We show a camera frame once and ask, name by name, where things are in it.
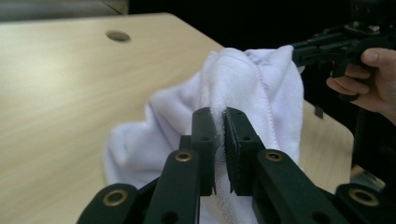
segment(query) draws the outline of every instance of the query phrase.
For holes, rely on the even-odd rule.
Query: white towel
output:
[[[155,92],[146,107],[146,120],[116,127],[107,141],[108,184],[129,183],[141,188],[160,176],[180,136],[191,134],[192,112],[209,106],[223,138],[221,113],[229,106],[246,113],[267,148],[299,160],[304,88],[291,60],[292,46],[279,49],[223,49],[211,52],[190,80]],[[251,197],[230,193],[224,144],[216,154],[217,195],[202,197],[201,223],[257,223]]]

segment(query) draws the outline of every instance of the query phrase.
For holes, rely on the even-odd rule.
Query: light wood tabletop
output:
[[[109,131],[220,49],[164,13],[0,23],[0,223],[76,223],[106,186]],[[305,103],[300,165],[316,185],[349,181],[352,142]]]

